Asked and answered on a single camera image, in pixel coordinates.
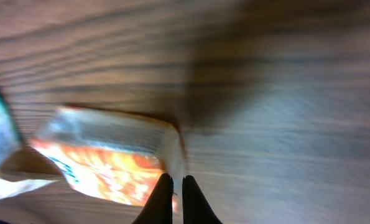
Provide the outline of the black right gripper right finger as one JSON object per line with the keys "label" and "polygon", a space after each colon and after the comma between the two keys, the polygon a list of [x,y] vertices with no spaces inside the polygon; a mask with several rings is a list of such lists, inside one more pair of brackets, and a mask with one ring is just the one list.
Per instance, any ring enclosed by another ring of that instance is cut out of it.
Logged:
{"label": "black right gripper right finger", "polygon": [[184,224],[222,224],[192,175],[182,181],[182,208]]}

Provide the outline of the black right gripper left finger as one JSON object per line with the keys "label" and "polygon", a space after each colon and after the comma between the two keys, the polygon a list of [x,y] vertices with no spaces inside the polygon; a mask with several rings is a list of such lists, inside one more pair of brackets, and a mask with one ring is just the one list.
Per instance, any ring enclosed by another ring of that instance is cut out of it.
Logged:
{"label": "black right gripper left finger", "polygon": [[144,208],[132,224],[172,224],[173,180],[162,174]]}

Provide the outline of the orange snack package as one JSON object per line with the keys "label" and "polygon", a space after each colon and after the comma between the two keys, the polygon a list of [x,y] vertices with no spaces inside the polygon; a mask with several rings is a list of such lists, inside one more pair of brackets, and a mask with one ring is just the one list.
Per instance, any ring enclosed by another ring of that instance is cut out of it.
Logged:
{"label": "orange snack package", "polygon": [[64,106],[31,139],[70,187],[91,197],[143,207],[159,177],[173,179],[181,201],[185,158],[174,125],[137,114]]}

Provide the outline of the brown white snack pouch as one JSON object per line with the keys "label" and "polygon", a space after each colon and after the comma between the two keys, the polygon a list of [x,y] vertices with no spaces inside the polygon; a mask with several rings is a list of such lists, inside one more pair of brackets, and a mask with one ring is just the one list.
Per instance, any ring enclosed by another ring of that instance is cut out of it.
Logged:
{"label": "brown white snack pouch", "polygon": [[33,149],[0,152],[0,200],[62,180],[55,165]]}

